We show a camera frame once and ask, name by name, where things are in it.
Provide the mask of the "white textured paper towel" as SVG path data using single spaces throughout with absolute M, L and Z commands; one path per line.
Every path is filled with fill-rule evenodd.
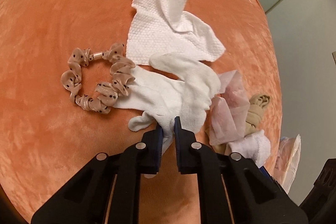
M 179 53 L 193 60 L 214 62 L 225 52 L 213 29 L 185 11 L 188 0 L 133 0 L 136 10 L 126 42 L 126 57 L 149 65 L 156 53 Z

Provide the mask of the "clear plastic bag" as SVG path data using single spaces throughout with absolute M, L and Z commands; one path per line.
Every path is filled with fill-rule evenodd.
M 301 136 L 280 139 L 273 177 L 288 194 L 294 182 L 301 156 Z

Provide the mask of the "orange velvet bed blanket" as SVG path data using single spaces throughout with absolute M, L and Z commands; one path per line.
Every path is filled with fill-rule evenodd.
M 27 221 L 97 153 L 120 153 L 142 137 L 127 127 L 135 110 L 84 111 L 60 81 L 75 48 L 99 52 L 126 41 L 131 2 L 1 0 L 1 186 Z M 238 70 L 249 96 L 271 97 L 260 127 L 272 144 L 265 166 L 273 172 L 282 103 L 263 9 L 258 0 L 188 0 L 186 10 L 226 48 L 213 70 Z

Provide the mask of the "white knitted cloth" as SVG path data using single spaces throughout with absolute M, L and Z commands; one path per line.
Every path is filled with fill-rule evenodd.
M 177 53 L 152 55 L 149 63 L 157 72 L 139 66 L 132 69 L 135 81 L 129 85 L 130 94 L 119 97 L 114 107 L 142 111 L 129 120 L 132 131 L 157 122 L 163 129 L 162 150 L 166 151 L 173 142 L 175 117 L 184 129 L 200 132 L 221 81 L 209 66 Z

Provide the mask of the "small white sock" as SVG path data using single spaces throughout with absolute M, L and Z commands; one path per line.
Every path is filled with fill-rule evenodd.
M 225 155 L 240 153 L 246 159 L 252 159 L 258 168 L 270 157 L 271 144 L 264 130 L 249 134 L 242 139 L 227 143 Z

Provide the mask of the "beige polka dot scrunchie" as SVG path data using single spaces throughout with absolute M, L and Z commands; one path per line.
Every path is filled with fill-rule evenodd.
M 93 53 L 91 50 L 75 48 L 68 59 L 69 69 L 61 76 L 63 87 L 70 92 L 70 101 L 85 111 L 94 111 L 100 114 L 109 114 L 111 107 L 115 105 L 119 97 L 127 97 L 130 94 L 128 85 L 135 78 L 131 70 L 135 63 L 123 55 L 124 45 L 114 43 L 106 51 Z M 97 97 L 86 94 L 80 95 L 82 68 L 87 67 L 92 61 L 106 60 L 111 63 L 109 73 L 110 82 L 100 82 L 95 87 Z

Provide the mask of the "beige knotted stocking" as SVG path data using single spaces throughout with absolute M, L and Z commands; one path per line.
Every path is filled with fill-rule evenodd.
M 270 96 L 268 94 L 255 94 L 250 98 L 249 102 L 250 107 L 245 120 L 245 135 L 257 131 L 263 119 L 264 112 L 270 103 Z

